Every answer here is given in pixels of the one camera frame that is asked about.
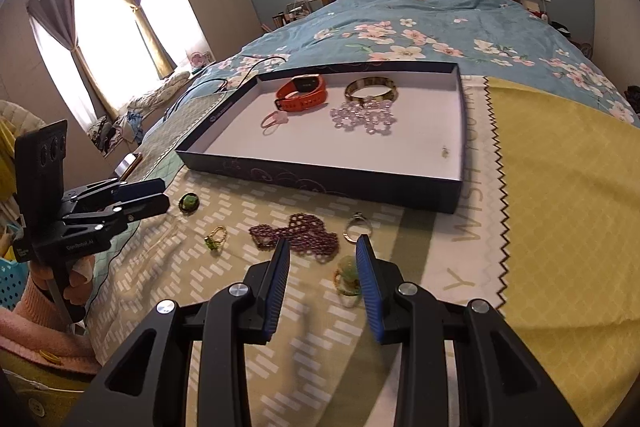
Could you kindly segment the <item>left pink sleeve forearm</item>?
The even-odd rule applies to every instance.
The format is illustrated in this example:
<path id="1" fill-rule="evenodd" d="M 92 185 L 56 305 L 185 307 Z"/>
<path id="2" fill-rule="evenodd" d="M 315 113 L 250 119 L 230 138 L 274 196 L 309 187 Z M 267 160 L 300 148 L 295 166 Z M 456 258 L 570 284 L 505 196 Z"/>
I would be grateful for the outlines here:
<path id="1" fill-rule="evenodd" d="M 66 331 L 55 305 L 32 279 L 13 310 L 1 308 L 1 348 L 63 372 L 96 375 L 101 368 L 90 340 Z"/>

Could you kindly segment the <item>left hand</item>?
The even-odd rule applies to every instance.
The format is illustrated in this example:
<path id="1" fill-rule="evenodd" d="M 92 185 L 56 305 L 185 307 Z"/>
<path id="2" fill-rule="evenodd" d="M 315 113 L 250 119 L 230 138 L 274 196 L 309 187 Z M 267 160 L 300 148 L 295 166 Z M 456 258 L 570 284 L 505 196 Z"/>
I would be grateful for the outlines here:
<path id="1" fill-rule="evenodd" d="M 68 285 L 62 290 L 63 297 L 72 305 L 85 305 L 92 293 L 93 270 L 96 257 L 87 256 L 75 261 L 68 270 Z M 29 262 L 29 271 L 34 284 L 46 293 L 48 282 L 54 279 L 53 272 L 39 261 Z"/>

